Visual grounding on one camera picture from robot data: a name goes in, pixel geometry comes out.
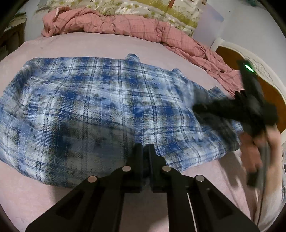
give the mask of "device handle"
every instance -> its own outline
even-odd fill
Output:
[[[263,163],[263,166],[258,169],[255,173],[247,174],[247,185],[259,189],[264,188],[264,179],[266,176],[266,172],[268,170],[268,166],[270,163],[270,147],[268,142],[266,142],[265,146],[258,148],[260,152],[260,157]]]

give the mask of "green light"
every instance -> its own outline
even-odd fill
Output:
[[[251,68],[251,67],[249,67],[248,65],[244,65],[247,69],[249,69],[251,72],[253,72],[253,73],[255,73],[255,71]]]

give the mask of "bed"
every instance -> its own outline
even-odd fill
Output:
[[[277,125],[286,142],[286,89],[273,70],[255,54],[246,49],[217,39],[211,47],[224,61],[237,69],[236,61],[248,58],[254,65],[265,98],[277,106],[280,121]],[[190,80],[211,89],[217,86],[226,95],[228,92],[203,69],[167,50],[159,43],[123,36],[97,33],[68,33],[50,38],[38,38],[25,42],[19,49],[0,62],[0,96],[23,64],[35,57],[107,57],[124,59],[128,53],[136,54],[142,63],[167,70],[178,68]],[[256,210],[256,193],[246,186],[246,174],[241,168],[239,151],[184,171],[185,175],[204,175],[245,215],[253,219]],[[26,227],[71,189],[44,185],[27,178],[13,168],[0,162],[0,214],[11,231],[25,231]],[[286,214],[284,208],[279,218]],[[269,231],[281,226],[279,218]],[[147,189],[140,195],[126,195],[120,231],[168,231],[166,196],[153,195]]]

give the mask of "pink blanket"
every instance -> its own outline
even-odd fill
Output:
[[[239,71],[231,69],[208,47],[190,38],[168,22],[137,15],[104,16],[89,8],[71,10],[59,7],[43,17],[43,36],[51,37],[74,31],[128,35],[162,43],[167,49],[203,68],[232,96],[242,88]]]

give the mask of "person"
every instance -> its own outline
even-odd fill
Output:
[[[254,217],[254,222],[258,224],[260,231],[266,231],[281,211],[281,202],[283,201],[281,135],[276,125],[274,127],[267,127],[265,133],[260,134],[254,139],[246,132],[240,135],[242,165],[245,170],[250,173],[262,167],[263,164],[258,147],[263,146],[266,141],[270,146],[271,159],[266,174],[264,194],[260,191]]]

